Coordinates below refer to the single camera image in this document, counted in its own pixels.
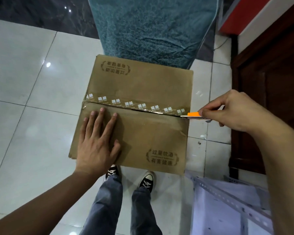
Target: wooden door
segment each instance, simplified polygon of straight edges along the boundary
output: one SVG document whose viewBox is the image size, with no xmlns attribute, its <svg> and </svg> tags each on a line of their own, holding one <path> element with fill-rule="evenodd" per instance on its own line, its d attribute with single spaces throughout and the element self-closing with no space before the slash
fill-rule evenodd
<svg viewBox="0 0 294 235">
<path fill-rule="evenodd" d="M 247 93 L 294 128 L 294 5 L 231 66 L 233 89 Z M 265 174 L 261 153 L 248 134 L 232 131 L 229 166 Z"/>
</svg>

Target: leg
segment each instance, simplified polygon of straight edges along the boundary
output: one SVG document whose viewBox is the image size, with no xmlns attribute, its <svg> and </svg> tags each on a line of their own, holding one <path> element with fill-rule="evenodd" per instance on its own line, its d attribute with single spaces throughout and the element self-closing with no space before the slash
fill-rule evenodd
<svg viewBox="0 0 294 235">
<path fill-rule="evenodd" d="M 162 235 L 150 204 L 154 178 L 150 175 L 148 172 L 132 195 L 131 235 Z"/>
<path fill-rule="evenodd" d="M 121 178 L 111 175 L 100 187 L 80 235 L 115 235 L 122 197 Z"/>
</svg>

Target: hand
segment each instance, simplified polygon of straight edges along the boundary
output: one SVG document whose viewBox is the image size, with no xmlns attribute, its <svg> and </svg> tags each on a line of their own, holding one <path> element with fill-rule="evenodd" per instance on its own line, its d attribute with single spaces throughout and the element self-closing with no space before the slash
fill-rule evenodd
<svg viewBox="0 0 294 235">
<path fill-rule="evenodd" d="M 216 110 L 225 105 L 224 110 Z M 199 114 L 218 121 L 220 126 L 252 133 L 272 120 L 278 120 L 270 111 L 252 100 L 246 93 L 230 90 L 202 107 Z"/>
<path fill-rule="evenodd" d="M 110 136 L 117 120 L 116 113 L 113 114 L 100 136 L 104 112 L 105 109 L 101 108 L 96 118 L 97 112 L 92 111 L 89 119 L 84 119 L 77 149 L 75 172 L 84 172 L 94 179 L 106 174 L 121 148 L 118 140 L 115 140 L 111 152 L 109 150 Z"/>
</svg>

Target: forearm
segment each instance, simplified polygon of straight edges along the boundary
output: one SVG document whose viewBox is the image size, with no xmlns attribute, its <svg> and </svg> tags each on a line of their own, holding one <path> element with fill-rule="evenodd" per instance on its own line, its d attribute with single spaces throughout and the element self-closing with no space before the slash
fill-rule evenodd
<svg viewBox="0 0 294 235">
<path fill-rule="evenodd" d="M 58 185 L 0 220 L 0 234 L 49 234 L 63 215 L 94 184 L 97 178 L 73 173 Z"/>
<path fill-rule="evenodd" d="M 253 137 L 266 168 L 275 234 L 294 234 L 294 130 L 272 119 Z"/>
</svg>

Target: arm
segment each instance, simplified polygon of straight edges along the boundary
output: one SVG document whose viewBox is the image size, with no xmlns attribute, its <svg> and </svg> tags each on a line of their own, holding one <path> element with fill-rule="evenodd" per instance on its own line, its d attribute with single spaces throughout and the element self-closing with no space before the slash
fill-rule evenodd
<svg viewBox="0 0 294 235">
<path fill-rule="evenodd" d="M 225 105 L 224 110 L 212 111 Z M 245 93 L 230 90 L 199 110 L 220 126 L 249 133 L 263 157 L 275 234 L 294 234 L 294 130 Z"/>
<path fill-rule="evenodd" d="M 114 163 L 120 144 L 112 151 L 108 143 L 117 115 L 113 115 L 100 136 L 104 108 L 93 111 L 81 127 L 76 168 L 58 185 L 0 220 L 0 234 L 45 235 L 51 233 L 63 215 L 104 175 Z"/>
</svg>

